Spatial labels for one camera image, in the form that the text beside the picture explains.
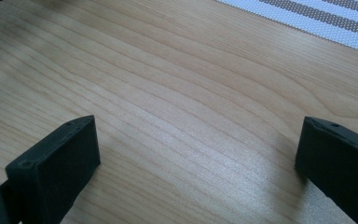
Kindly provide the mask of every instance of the wood grain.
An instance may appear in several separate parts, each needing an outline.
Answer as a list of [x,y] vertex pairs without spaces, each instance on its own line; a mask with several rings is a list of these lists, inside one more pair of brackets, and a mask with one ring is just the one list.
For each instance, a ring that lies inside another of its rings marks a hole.
[[304,116],[358,132],[358,51],[212,0],[0,3],[0,183],[67,120],[102,165],[63,223],[351,223],[294,170]]

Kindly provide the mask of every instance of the perforated mat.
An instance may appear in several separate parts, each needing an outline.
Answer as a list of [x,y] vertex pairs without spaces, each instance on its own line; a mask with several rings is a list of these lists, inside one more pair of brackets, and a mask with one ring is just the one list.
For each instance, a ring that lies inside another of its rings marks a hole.
[[217,0],[358,49],[358,0]]

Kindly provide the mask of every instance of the light-colored wood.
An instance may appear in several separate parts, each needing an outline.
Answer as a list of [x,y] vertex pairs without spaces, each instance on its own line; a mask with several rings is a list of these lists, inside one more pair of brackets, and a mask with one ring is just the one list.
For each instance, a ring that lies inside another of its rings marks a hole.
[[1,2],[0,183],[89,114],[63,223],[351,223],[294,164],[304,116],[358,132],[358,50],[213,0]]

